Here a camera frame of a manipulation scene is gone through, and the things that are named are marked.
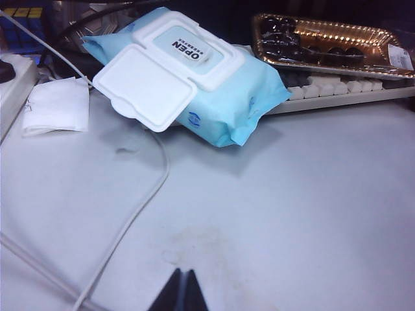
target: keyboard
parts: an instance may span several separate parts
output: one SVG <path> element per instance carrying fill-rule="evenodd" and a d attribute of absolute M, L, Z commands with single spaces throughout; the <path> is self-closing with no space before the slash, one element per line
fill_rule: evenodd
<path fill-rule="evenodd" d="M 268 114 L 415 96 L 413 79 L 378 80 L 302 71 L 278 72 L 292 95 Z"/>

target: blue wet wipes package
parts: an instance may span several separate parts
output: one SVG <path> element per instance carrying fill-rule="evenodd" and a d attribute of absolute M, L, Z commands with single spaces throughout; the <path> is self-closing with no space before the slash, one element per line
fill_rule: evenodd
<path fill-rule="evenodd" d="M 157 8 L 118 33 L 84 37 L 84 47 L 106 65 L 124 47 L 133 43 L 132 32 L 166 12 L 169 12 L 169 9 Z M 169 29 L 162 36 L 168 38 L 171 35 L 170 32 L 173 33 L 176 30 Z M 159 41 L 156 38 L 154 44 L 162 48 L 163 38 Z M 180 124 L 217 147 L 231 144 L 242 146 L 255 130 L 259 119 L 291 95 L 274 68 L 253 57 L 244 48 L 237 48 L 244 53 L 245 62 L 242 66 L 214 91 L 204 91 L 198 88 L 195 98 L 176 119 Z M 210 60 L 220 61 L 222 57 L 220 53 L 217 51 L 209 53 Z M 192 70 L 204 74 L 210 68 L 206 62 L 201 61 Z"/>

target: food container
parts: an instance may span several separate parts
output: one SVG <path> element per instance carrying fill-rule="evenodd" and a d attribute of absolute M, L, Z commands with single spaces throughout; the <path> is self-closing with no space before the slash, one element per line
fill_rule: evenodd
<path fill-rule="evenodd" d="M 300 46 L 305 50 L 308 50 L 307 48 L 310 46 L 317 46 L 321 50 L 321 59 L 333 47 L 340 47 L 344 51 L 355 47 L 364 56 L 357 65 L 333 65 L 327 64 L 321 59 L 318 62 L 311 63 L 307 62 L 306 59 L 291 60 L 275 57 L 269 53 L 269 46 L 268 52 L 266 52 L 267 46 L 261 33 L 261 23 L 270 17 L 280 21 L 284 18 L 295 20 L 294 33 L 300 36 Z M 252 29 L 254 37 L 252 48 L 255 55 L 274 67 L 289 67 L 290 69 L 338 75 L 366 76 L 384 80 L 415 78 L 413 70 L 391 65 L 388 47 L 390 45 L 400 47 L 401 44 L 391 32 L 384 29 L 264 13 L 254 16 Z"/>

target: white cable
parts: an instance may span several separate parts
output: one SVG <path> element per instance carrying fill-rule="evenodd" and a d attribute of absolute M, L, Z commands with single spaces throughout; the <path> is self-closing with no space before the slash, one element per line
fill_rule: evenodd
<path fill-rule="evenodd" d="M 143 199 L 143 203 L 140 204 L 137 209 L 132 213 L 130 218 L 127 220 L 123 228 L 120 230 L 117 238 L 114 240 L 114 243 L 112 247 L 110 248 L 109 252 L 105 255 L 104 260 L 101 262 L 101 264 L 98 267 L 98 270 L 93 275 L 92 279 L 86 286 L 85 290 L 81 293 L 76 303 L 73 305 L 72 311 L 78 311 L 79 307 L 81 306 L 82 302 L 85 300 L 85 298 L 89 295 L 90 291 L 94 287 L 94 284 L 97 282 L 98 278 L 104 271 L 107 263 L 110 261 L 114 251 L 117 249 L 117 246 L 119 245 L 120 241 L 125 236 L 126 232 L 134 222 L 134 220 L 137 218 L 137 216 L 143 211 L 143 209 L 146 207 L 147 203 L 154 197 L 154 195 L 160 190 L 161 186 L 163 186 L 164 182 L 166 181 L 167 177 L 169 176 L 170 172 L 170 161 L 169 157 L 167 156 L 167 153 L 165 151 L 163 142 L 160 140 L 160 138 L 152 131 L 149 130 L 149 132 L 152 134 L 153 138 L 156 140 L 157 144 L 161 148 L 161 152 L 163 153 L 164 158 L 164 174 L 157 182 L 156 186 L 145 196 Z"/>
<path fill-rule="evenodd" d="M 62 54 L 60 54 L 57 50 L 55 50 L 54 48 L 52 48 L 49 44 L 47 44 L 46 42 L 44 42 L 42 39 L 38 38 L 37 36 L 35 36 L 33 33 L 31 33 L 28 29 L 26 29 L 23 25 L 21 25 L 19 22 L 15 21 L 13 18 L 11 18 L 9 15 L 7 15 L 6 13 L 4 13 L 2 10 L 0 10 L 0 16 L 5 17 L 7 20 L 9 20 L 11 23 L 15 24 L 17 27 L 19 27 L 21 30 L 23 30 L 24 32 L 26 32 L 30 37 L 32 37 L 33 39 L 35 39 L 36 41 L 38 41 L 39 43 L 41 43 L 43 46 L 45 46 L 46 48 L 48 48 L 50 51 L 54 52 L 55 55 L 57 55 L 58 57 L 60 57 L 65 63 L 67 63 L 76 73 L 78 73 L 78 75 L 80 75 L 83 79 L 85 79 L 85 81 L 90 85 L 93 86 L 92 82 L 89 81 L 89 79 L 80 72 L 80 70 L 78 68 L 75 67 L 75 65 L 73 65 L 67 58 L 65 58 Z M 145 208 L 145 206 L 147 205 L 147 203 L 154 197 L 154 195 L 160 190 L 161 186 L 163 186 L 163 184 L 165 183 L 167 177 L 169 176 L 169 172 L 170 172 L 170 161 L 169 161 L 169 157 L 167 156 L 167 153 L 165 151 L 164 145 L 162 143 L 162 141 L 157 137 L 157 135 L 155 133 L 153 133 L 152 131 L 149 130 L 149 132 L 152 134 L 153 138 L 156 140 L 157 144 L 160 146 L 161 148 L 161 152 L 163 153 L 163 158 L 164 158 L 164 163 L 165 163 L 165 172 L 163 174 L 163 176 L 161 177 L 161 179 L 158 181 L 158 183 L 156 184 L 156 186 L 146 195 L 145 199 L 143 200 L 143 203 L 141 205 L 138 206 L 138 208 L 134 211 L 134 213 L 131 215 L 131 217 L 128 219 L 128 221 L 125 223 L 124 227 L 121 229 L 121 231 L 119 232 L 117 238 L 115 239 L 111 249 L 109 250 L 109 252 L 107 253 L 107 255 L 104 257 L 104 260 L 102 261 L 101 265 L 99 266 L 98 270 L 95 272 L 95 274 L 93 275 L 92 280 L 89 282 L 88 286 L 85 288 L 85 290 L 80 294 L 78 300 L 76 301 L 76 303 L 74 304 L 72 311 L 78 311 L 79 307 L 82 305 L 82 303 L 85 301 L 86 297 L 89 295 L 90 291 L 92 290 L 94 284 L 97 282 L 97 279 L 99 278 L 100 274 L 104 271 L 107 263 L 110 261 L 114 251 L 117 249 L 117 246 L 119 245 L 120 241 L 123 239 L 123 237 L 125 236 L 126 232 L 128 231 L 128 229 L 130 228 L 130 226 L 132 225 L 132 223 L 134 222 L 134 220 L 137 218 L 137 216 L 142 212 L 142 210 Z"/>
<path fill-rule="evenodd" d="M 46 279 L 51 281 L 54 285 L 60 288 L 67 295 L 71 296 L 74 300 L 78 298 L 79 293 L 72 286 L 67 284 L 61 278 L 57 277 L 53 272 L 49 271 L 41 262 L 36 260 L 32 255 L 30 255 L 24 249 L 18 246 L 3 232 L 0 233 L 0 243 L 13 254 L 15 254 L 15 256 L 19 257 L 22 261 L 26 262 L 33 270 L 43 275 Z M 85 306 L 90 310 L 108 311 L 108 309 L 96 305 L 90 300 L 85 300 L 82 306 Z"/>
<path fill-rule="evenodd" d="M 26 32 L 30 37 L 32 37 L 33 39 L 35 39 L 37 42 L 39 42 L 40 44 L 42 44 L 44 47 L 46 47 L 49 50 L 51 50 L 51 52 L 54 52 L 55 55 L 57 55 L 57 57 L 59 57 L 60 59 L 62 59 L 73 70 L 75 70 L 75 72 L 81 78 L 83 78 L 90 86 L 93 86 L 92 82 L 89 81 L 89 79 L 83 73 L 81 73 L 80 70 L 78 68 L 76 68 L 75 65 L 73 63 L 71 63 L 65 56 L 63 56 L 62 54 L 60 54 L 57 50 L 55 50 L 54 48 L 52 48 L 49 44 L 47 44 L 46 42 L 44 42 L 42 39 L 40 39 L 39 37 L 37 37 L 36 35 L 34 35 L 33 33 L 31 33 L 29 29 L 27 29 L 26 27 L 24 27 L 21 23 L 19 23 L 15 19 L 13 19 L 8 14 L 4 13 L 2 10 L 0 10 L 0 16 L 3 16 L 7 20 L 9 20 L 11 23 L 15 24 L 15 26 L 19 27 L 21 30 L 23 30 L 24 32 Z"/>

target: white plastic lid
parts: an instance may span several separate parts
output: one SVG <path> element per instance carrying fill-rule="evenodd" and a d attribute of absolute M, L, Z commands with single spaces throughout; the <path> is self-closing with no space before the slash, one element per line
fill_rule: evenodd
<path fill-rule="evenodd" d="M 188 66 L 189 60 L 154 44 L 155 39 L 173 27 L 187 30 L 193 41 L 220 55 L 216 58 L 205 55 L 202 65 L 212 64 L 208 72 L 198 73 Z M 179 12 L 162 15 L 132 36 L 137 44 L 130 44 L 117 54 L 95 75 L 93 85 L 111 100 L 118 113 L 139 120 L 155 132 L 162 132 L 173 123 L 196 96 L 196 85 L 214 91 L 244 63 L 243 54 L 235 47 Z"/>

